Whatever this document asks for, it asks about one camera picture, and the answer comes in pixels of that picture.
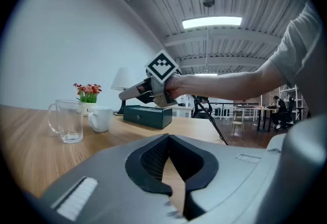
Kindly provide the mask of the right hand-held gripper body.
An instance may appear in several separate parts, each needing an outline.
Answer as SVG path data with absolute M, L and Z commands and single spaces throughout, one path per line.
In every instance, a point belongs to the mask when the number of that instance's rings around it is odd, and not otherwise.
M 153 102 L 161 108 L 177 104 L 165 90 L 169 77 L 174 73 L 180 74 L 180 67 L 174 59 L 162 49 L 145 65 L 145 68 L 151 82 Z

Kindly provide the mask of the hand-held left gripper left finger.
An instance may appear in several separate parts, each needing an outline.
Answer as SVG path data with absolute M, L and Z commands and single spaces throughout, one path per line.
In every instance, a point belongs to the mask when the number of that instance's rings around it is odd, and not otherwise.
M 162 182 L 170 153 L 169 134 L 163 134 L 134 150 L 126 159 L 128 177 L 145 192 L 172 195 L 172 188 Z

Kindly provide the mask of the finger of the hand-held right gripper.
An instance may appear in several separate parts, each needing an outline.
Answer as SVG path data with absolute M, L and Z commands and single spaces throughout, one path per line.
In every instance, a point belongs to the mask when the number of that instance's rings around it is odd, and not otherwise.
M 153 102 L 143 103 L 142 101 L 138 100 L 137 98 L 132 98 L 130 100 L 130 104 L 131 105 L 154 105 Z
M 142 103 L 153 102 L 153 90 L 152 90 L 151 78 L 146 78 L 142 82 L 126 90 L 123 90 L 119 94 L 119 98 L 122 101 L 136 98 Z

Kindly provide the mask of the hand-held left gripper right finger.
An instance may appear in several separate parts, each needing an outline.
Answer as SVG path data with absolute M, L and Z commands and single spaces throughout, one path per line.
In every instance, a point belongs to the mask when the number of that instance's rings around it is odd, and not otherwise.
M 185 183 L 183 216 L 192 220 L 205 213 L 194 201 L 191 193 L 203 189 L 216 176 L 219 163 L 216 157 L 181 138 L 169 136 L 169 157 Z

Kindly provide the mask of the white cup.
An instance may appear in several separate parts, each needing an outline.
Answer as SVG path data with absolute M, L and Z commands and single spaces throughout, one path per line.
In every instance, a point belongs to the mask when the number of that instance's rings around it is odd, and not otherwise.
M 110 128 L 112 110 L 104 106 L 91 107 L 88 114 L 88 123 L 96 132 L 107 132 Z

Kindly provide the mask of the clear glass mug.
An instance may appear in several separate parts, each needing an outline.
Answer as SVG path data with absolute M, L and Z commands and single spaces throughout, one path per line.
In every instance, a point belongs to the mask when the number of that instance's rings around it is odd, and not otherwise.
M 48 125 L 64 143 L 80 142 L 83 139 L 83 103 L 56 100 L 48 108 Z

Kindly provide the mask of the person's right forearm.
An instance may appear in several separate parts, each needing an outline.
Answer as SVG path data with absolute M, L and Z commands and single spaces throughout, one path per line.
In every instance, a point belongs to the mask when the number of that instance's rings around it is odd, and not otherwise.
M 187 94 L 239 101 L 258 97 L 286 82 L 277 67 L 271 61 L 266 61 L 254 72 L 216 77 L 187 76 L 183 79 L 183 88 Z

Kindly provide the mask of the person's right hand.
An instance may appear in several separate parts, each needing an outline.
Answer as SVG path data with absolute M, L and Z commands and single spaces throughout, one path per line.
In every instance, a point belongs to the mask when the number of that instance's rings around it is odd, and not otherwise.
M 166 92 L 170 95 L 171 99 L 176 99 L 182 95 L 190 94 L 190 76 L 172 74 L 165 86 Z

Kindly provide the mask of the dark green box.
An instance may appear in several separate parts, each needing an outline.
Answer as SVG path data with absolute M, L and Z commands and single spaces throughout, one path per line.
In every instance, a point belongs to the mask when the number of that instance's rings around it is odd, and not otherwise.
M 126 106 L 123 119 L 138 125 L 162 130 L 172 122 L 172 109 L 140 105 Z

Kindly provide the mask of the red flowers in white pot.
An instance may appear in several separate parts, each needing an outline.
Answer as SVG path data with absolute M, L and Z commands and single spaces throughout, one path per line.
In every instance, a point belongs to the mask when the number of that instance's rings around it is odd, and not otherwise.
M 83 102 L 83 115 L 88 116 L 91 108 L 97 105 L 97 97 L 102 92 L 101 86 L 98 84 L 81 85 L 74 83 L 73 86 L 77 90 L 77 99 Z

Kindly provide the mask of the wooden stool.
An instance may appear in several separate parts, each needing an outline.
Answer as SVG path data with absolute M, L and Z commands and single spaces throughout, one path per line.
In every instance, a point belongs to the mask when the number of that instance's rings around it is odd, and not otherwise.
M 244 132 L 244 109 L 235 108 L 233 111 L 233 119 L 231 122 L 231 129 L 235 132 L 236 126 L 240 126 Z

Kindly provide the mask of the ceiling light panel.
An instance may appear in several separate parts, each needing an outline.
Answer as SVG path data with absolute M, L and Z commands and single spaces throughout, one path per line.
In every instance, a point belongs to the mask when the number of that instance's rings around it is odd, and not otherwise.
M 207 16 L 198 17 L 182 21 L 184 29 L 207 26 L 239 26 L 242 22 L 241 17 L 235 16 Z

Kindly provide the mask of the white background table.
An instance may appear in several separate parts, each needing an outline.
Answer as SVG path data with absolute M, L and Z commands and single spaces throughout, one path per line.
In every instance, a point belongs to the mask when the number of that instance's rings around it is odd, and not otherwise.
M 272 127 L 272 114 L 276 113 L 278 109 L 260 106 L 255 109 L 256 112 L 256 130 L 258 132 L 268 133 Z

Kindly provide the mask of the white shelf rack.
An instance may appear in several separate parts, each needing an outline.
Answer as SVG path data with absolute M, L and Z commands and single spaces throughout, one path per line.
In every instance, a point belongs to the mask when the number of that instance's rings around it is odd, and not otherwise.
M 303 108 L 303 96 L 297 86 L 289 87 L 287 85 L 278 88 L 280 98 L 285 102 L 286 107 L 289 106 L 289 98 L 294 98 L 293 110 L 297 108 Z

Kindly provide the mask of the grey t-shirt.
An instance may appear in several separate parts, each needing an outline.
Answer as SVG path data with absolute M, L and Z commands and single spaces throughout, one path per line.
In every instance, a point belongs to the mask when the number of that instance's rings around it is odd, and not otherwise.
M 269 58 L 288 86 L 296 84 L 295 77 L 313 51 L 322 28 L 322 20 L 314 4 L 307 0 L 299 16 L 288 24 L 277 51 Z

